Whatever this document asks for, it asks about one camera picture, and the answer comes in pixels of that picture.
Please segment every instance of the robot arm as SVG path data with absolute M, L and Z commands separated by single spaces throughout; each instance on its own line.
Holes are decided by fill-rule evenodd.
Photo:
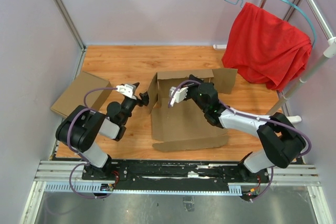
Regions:
M 106 114 L 91 111 L 82 105 L 78 106 L 56 131 L 56 139 L 68 145 L 67 137 L 73 123 L 70 133 L 71 148 L 88 161 L 90 166 L 101 174 L 102 179 L 111 174 L 111 157 L 103 152 L 94 140 L 98 133 L 115 141 L 121 140 L 126 131 L 125 124 L 132 116 L 135 106 L 147 106 L 149 103 L 147 92 L 140 93 L 140 99 L 134 95 L 138 85 L 139 83 L 117 86 L 117 92 L 124 95 L 124 100 L 121 104 L 111 102 L 107 106 Z
M 192 99 L 204 112 L 205 118 L 211 125 L 236 129 L 260 139 L 263 149 L 249 153 L 239 163 L 243 176 L 272 166 L 286 168 L 305 148 L 306 142 L 301 135 L 283 126 L 267 122 L 273 120 L 293 127 L 285 115 L 281 113 L 273 116 L 254 115 L 238 111 L 220 102 L 213 83 L 205 83 L 193 75 L 190 75 L 189 79 L 200 84 L 187 84 L 178 90 L 172 87 L 170 106 Z

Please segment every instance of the red cloth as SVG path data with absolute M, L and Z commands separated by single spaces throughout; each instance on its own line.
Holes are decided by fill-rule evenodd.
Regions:
M 251 83 L 282 91 L 304 71 L 311 49 L 304 32 L 246 3 L 233 23 L 222 62 Z

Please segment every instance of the gray floor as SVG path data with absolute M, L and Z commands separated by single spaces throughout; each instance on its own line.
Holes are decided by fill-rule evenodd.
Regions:
M 46 198 L 53 213 L 46 211 Z M 114 194 L 104 200 L 87 200 L 72 193 L 49 193 L 36 223 L 317 223 L 305 187 L 272 187 L 253 204 L 237 196 L 194 196 L 194 204 L 190 198 Z

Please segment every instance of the open cardboard box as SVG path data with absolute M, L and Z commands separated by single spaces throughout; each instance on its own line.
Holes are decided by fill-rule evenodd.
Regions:
M 218 93 L 231 94 L 236 69 L 199 69 L 157 72 L 148 88 L 152 117 L 152 137 L 162 143 L 153 147 L 162 152 L 220 147 L 227 143 L 226 129 L 211 126 L 204 113 L 192 101 L 183 101 L 168 108 L 169 89 L 177 87 L 189 75 L 213 82 Z

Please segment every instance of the flattened cardboard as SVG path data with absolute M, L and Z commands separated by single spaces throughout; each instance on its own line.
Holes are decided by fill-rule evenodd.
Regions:
M 158 72 L 158 80 L 168 79 L 183 79 L 189 78 L 189 75 L 193 74 L 200 79 L 214 77 L 212 69 L 192 69 L 192 70 L 180 70 L 180 71 L 163 71 Z
M 81 72 L 64 93 L 51 106 L 51 110 L 66 118 L 78 105 L 84 105 L 84 95 L 96 88 L 112 87 L 111 83 L 87 72 Z M 111 90 L 95 91 L 87 96 L 87 105 L 99 110 Z
M 168 105 L 168 99 L 162 100 Z M 152 110 L 152 136 L 164 142 L 215 137 L 226 129 L 211 126 L 194 101 L 188 100 L 168 108 L 163 105 Z
M 228 135 L 223 135 L 210 138 L 171 141 L 153 144 L 153 148 L 160 152 L 177 152 L 185 150 L 217 148 L 227 144 L 228 139 Z

